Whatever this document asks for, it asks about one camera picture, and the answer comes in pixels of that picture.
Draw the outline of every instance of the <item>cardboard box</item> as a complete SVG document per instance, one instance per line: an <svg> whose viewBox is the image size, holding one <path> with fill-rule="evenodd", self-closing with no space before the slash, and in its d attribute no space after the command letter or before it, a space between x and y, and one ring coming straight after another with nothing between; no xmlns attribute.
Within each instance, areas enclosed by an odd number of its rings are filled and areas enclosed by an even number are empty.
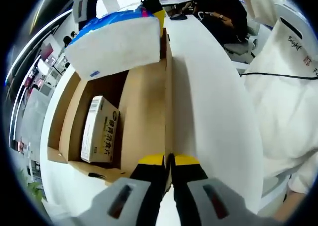
<svg viewBox="0 0 318 226"><path fill-rule="evenodd" d="M84 129L82 160L111 163L119 111L103 96L93 98Z"/></svg>
<svg viewBox="0 0 318 226"><path fill-rule="evenodd" d="M138 160L147 155L172 152L172 56L168 36L161 39L161 60L129 71L92 81L78 82L68 104L63 125L50 131L59 138L50 138L48 160L68 163L88 176L98 176L111 184L120 177L129 177ZM81 159L81 144L90 103L101 95L119 109L120 115L114 142L113 164L89 164Z"/></svg>

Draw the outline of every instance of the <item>white desk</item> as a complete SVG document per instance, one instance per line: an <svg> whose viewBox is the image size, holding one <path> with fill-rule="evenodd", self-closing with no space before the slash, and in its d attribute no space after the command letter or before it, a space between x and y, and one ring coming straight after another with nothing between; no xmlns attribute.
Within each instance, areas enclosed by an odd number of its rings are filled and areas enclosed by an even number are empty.
<svg viewBox="0 0 318 226"><path fill-rule="evenodd" d="M165 19L173 63L175 152L196 156L208 177L240 193L257 212L263 152L252 101L235 67L194 17Z"/></svg>
<svg viewBox="0 0 318 226"><path fill-rule="evenodd" d="M196 18L188 18L165 20L174 56L176 152L197 156L209 177L216 176L235 189L256 212L262 194L263 164L252 102L222 47ZM71 215L77 215L88 209L106 186L69 165L47 160L47 126L73 71L69 66L50 101L40 158L48 202L61 204Z"/></svg>
<svg viewBox="0 0 318 226"><path fill-rule="evenodd" d="M173 6L182 3L190 2L191 0L160 0L160 3L163 7L165 6Z"/></svg>

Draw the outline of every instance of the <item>barcode label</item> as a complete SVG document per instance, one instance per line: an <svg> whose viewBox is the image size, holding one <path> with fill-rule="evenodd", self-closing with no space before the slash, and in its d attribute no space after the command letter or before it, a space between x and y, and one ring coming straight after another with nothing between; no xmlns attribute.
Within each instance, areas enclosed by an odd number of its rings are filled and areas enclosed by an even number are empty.
<svg viewBox="0 0 318 226"><path fill-rule="evenodd" d="M98 110L98 103L99 103L99 99L95 99L91 102L91 105L89 108L90 113L95 113Z"/></svg>
<svg viewBox="0 0 318 226"><path fill-rule="evenodd" d="M105 118L105 122L104 122L104 132L106 131L106 125L107 125L107 117Z"/></svg>

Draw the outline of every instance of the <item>small product box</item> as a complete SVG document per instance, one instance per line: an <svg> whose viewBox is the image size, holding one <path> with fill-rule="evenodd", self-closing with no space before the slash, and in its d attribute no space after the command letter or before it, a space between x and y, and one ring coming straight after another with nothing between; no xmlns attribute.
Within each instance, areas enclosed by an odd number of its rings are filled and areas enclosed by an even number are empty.
<svg viewBox="0 0 318 226"><path fill-rule="evenodd" d="M111 163L119 110L103 96L91 102L81 147L82 160Z"/></svg>

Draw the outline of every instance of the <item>white sleeve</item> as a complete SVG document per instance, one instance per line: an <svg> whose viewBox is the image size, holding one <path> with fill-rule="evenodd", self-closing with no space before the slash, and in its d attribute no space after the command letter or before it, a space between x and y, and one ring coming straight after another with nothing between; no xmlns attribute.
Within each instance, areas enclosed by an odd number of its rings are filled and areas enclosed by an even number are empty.
<svg viewBox="0 0 318 226"><path fill-rule="evenodd" d="M263 24L274 26L277 21L275 4L284 0L249 0L247 7L252 18Z"/></svg>
<svg viewBox="0 0 318 226"><path fill-rule="evenodd" d="M293 175L288 182L289 188L298 193L307 194L318 173L318 152L314 153Z"/></svg>

